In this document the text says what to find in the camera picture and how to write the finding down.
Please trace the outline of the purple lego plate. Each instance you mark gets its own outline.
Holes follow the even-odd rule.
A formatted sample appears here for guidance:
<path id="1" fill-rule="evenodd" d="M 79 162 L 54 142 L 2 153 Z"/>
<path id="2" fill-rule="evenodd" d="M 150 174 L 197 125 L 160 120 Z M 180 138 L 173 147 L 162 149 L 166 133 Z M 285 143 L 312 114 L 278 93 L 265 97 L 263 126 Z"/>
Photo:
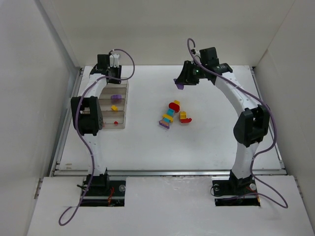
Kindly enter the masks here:
<path id="1" fill-rule="evenodd" d="M 176 85 L 177 89 L 179 89 L 179 90 L 183 90 L 185 87 L 185 83 L 182 80 L 180 80 L 179 78 L 174 79 L 174 84 Z"/>

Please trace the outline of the yellow lego end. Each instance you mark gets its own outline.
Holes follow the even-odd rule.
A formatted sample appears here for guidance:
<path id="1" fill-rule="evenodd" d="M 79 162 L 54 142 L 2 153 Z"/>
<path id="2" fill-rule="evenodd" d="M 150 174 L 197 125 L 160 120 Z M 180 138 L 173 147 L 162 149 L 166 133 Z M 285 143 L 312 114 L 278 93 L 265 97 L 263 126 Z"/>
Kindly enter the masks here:
<path id="1" fill-rule="evenodd" d="M 177 104 L 177 105 L 179 105 L 180 106 L 180 101 L 178 101 L 178 100 L 174 100 L 173 101 L 175 104 Z"/>

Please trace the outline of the purple lego block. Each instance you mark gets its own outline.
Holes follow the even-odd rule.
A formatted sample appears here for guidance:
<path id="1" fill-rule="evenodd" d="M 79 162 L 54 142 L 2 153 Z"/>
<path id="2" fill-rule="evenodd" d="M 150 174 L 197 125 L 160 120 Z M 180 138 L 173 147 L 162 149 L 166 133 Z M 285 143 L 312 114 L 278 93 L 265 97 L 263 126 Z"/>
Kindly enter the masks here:
<path id="1" fill-rule="evenodd" d="M 114 94 L 114 95 L 111 96 L 111 102 L 113 104 L 121 103 L 122 100 L 123 100 L 123 97 L 120 94 Z"/>

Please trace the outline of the red rounded lego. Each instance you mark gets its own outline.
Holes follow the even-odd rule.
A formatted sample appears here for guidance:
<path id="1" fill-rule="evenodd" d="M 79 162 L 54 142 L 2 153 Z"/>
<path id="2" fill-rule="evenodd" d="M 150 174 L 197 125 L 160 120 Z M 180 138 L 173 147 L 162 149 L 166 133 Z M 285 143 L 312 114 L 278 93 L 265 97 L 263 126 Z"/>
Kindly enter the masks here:
<path id="1" fill-rule="evenodd" d="M 175 113 L 178 113 L 180 111 L 180 105 L 174 102 L 169 103 L 168 105 L 169 109 L 172 109 Z"/>

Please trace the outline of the small yellow lego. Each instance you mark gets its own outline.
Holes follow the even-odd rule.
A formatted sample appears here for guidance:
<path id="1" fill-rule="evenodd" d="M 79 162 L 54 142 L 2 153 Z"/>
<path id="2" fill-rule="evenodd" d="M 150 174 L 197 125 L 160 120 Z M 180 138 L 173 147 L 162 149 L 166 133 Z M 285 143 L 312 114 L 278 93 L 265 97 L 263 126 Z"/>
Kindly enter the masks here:
<path id="1" fill-rule="evenodd" d="M 184 111 L 180 112 L 180 113 L 179 113 L 179 118 L 180 118 L 180 119 L 186 119 L 186 118 L 187 118 L 186 112 L 184 112 Z"/>

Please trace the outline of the yellow orange lego block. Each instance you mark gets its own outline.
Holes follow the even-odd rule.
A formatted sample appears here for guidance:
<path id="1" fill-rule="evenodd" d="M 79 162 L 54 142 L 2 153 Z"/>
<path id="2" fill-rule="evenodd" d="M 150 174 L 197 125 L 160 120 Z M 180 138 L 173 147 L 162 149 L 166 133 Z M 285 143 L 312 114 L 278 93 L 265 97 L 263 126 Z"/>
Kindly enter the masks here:
<path id="1" fill-rule="evenodd" d="M 112 106 L 111 106 L 111 110 L 112 110 L 112 111 L 118 111 L 118 107 L 115 106 L 115 105 L 112 105 Z"/>

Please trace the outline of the yellow lego plate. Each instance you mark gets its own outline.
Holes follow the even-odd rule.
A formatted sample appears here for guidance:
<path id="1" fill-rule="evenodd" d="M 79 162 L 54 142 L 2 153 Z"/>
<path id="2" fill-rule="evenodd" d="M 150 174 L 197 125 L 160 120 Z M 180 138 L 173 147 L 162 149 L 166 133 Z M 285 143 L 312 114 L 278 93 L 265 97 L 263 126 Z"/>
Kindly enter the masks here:
<path id="1" fill-rule="evenodd" d="M 173 122 L 173 117 L 170 116 L 170 115 L 168 115 L 168 114 L 163 114 L 163 115 L 162 115 L 162 118 L 163 118 L 163 120 L 164 120 L 165 122 L 167 122 L 167 123 L 172 123 L 172 122 Z"/>

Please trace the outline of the purple tan lego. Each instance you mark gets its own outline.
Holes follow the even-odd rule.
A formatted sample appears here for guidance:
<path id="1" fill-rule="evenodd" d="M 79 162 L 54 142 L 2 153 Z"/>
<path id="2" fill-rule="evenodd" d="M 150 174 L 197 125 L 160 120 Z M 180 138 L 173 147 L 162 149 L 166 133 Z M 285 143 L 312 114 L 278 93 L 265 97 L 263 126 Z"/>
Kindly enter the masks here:
<path id="1" fill-rule="evenodd" d="M 160 126 L 166 128 L 166 129 L 169 129 L 169 128 L 170 128 L 169 122 L 167 122 L 167 121 L 165 121 L 165 120 L 163 120 L 163 119 L 160 120 L 158 123 L 159 123 Z"/>

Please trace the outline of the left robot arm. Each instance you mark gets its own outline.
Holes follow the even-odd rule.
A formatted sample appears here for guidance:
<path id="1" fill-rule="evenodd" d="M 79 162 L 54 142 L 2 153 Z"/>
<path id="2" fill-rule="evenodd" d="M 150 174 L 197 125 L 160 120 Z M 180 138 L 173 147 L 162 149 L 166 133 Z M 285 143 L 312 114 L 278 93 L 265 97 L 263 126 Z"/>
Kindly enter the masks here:
<path id="1" fill-rule="evenodd" d="M 98 132 L 104 125 L 99 97 L 110 81 L 119 82 L 119 56 L 113 52 L 97 55 L 97 64 L 91 71 L 82 95 L 72 97 L 70 101 L 74 128 L 92 159 L 86 180 L 81 186 L 84 195 L 89 197 L 107 196 L 113 190 L 99 143 Z"/>

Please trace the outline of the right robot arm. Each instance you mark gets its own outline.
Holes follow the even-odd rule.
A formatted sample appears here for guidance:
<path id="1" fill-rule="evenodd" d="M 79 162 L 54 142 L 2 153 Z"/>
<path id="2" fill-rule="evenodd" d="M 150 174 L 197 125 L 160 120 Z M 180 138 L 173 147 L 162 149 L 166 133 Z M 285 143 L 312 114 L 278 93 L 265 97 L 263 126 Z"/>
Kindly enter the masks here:
<path id="1" fill-rule="evenodd" d="M 214 47 L 197 51 L 191 49 L 193 60 L 186 60 L 175 80 L 177 87 L 194 86 L 207 79 L 218 88 L 235 109 L 238 119 L 233 128 L 237 141 L 234 165 L 227 180 L 214 180 L 214 196 L 244 195 L 255 186 L 252 174 L 254 155 L 268 133 L 270 115 L 267 109 L 250 95 L 236 79 L 227 63 L 220 63 Z"/>

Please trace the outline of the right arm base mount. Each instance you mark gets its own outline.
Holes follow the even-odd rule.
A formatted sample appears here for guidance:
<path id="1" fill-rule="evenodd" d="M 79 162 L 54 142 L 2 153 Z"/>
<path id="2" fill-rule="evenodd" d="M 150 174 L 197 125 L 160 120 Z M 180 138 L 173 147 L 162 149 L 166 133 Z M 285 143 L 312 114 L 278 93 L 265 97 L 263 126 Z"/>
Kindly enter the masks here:
<path id="1" fill-rule="evenodd" d="M 257 186 L 254 180 L 245 185 L 236 186 L 229 179 L 212 180 L 211 194 L 215 197 L 215 206 L 217 207 L 259 207 L 260 200 L 252 193 L 257 192 Z"/>

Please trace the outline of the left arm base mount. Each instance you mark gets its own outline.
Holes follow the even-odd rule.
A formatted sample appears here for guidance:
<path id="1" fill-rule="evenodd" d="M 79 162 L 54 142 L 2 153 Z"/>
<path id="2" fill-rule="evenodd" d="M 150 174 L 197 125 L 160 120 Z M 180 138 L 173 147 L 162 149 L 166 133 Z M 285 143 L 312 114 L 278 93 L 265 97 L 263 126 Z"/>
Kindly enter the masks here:
<path id="1" fill-rule="evenodd" d="M 124 207 L 125 179 L 110 179 L 105 173 L 92 177 L 92 182 L 80 202 L 81 207 Z"/>

